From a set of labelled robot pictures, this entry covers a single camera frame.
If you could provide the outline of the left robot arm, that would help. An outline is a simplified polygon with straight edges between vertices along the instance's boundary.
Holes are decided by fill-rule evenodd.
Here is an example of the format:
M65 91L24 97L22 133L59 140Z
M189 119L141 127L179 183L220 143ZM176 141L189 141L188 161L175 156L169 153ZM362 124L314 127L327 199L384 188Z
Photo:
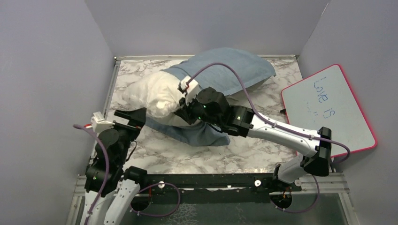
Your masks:
M147 188L147 171L131 166L123 169L132 142L146 122L146 108L116 110L127 124L108 121L95 112L88 126L74 125L96 140L96 157L87 167L82 225L118 225L137 193Z

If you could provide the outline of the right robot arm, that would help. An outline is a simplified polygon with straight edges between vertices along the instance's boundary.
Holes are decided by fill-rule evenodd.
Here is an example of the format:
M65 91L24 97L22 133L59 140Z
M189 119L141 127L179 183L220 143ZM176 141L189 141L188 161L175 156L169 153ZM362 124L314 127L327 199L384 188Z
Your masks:
M190 103L182 98L179 104L175 114L188 124L200 120L211 127L219 127L221 133L263 139L295 150L298 153L295 158L276 166L271 177L275 190L284 190L306 174L329 175L329 128L310 130L278 122L251 108L230 105L226 97L213 88L201 90Z

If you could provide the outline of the patchwork and blue pillowcase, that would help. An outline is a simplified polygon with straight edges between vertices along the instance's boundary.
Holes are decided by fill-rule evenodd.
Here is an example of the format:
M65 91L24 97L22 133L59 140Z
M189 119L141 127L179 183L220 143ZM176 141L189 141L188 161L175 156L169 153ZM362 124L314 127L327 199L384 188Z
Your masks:
M234 97L258 89L276 71L270 62L239 49L217 48L157 73L142 85L146 125L191 146L225 146L233 124Z

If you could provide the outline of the white pillow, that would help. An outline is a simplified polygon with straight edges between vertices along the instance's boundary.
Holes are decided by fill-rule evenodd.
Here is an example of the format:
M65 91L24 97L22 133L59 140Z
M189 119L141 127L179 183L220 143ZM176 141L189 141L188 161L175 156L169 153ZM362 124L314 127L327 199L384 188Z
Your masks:
M175 115L180 108L179 100L183 98L183 94L178 90L179 83L180 80L174 75L159 71L145 75L131 84L123 91L121 98L134 109L145 107L146 115L157 123L189 127L189 124Z

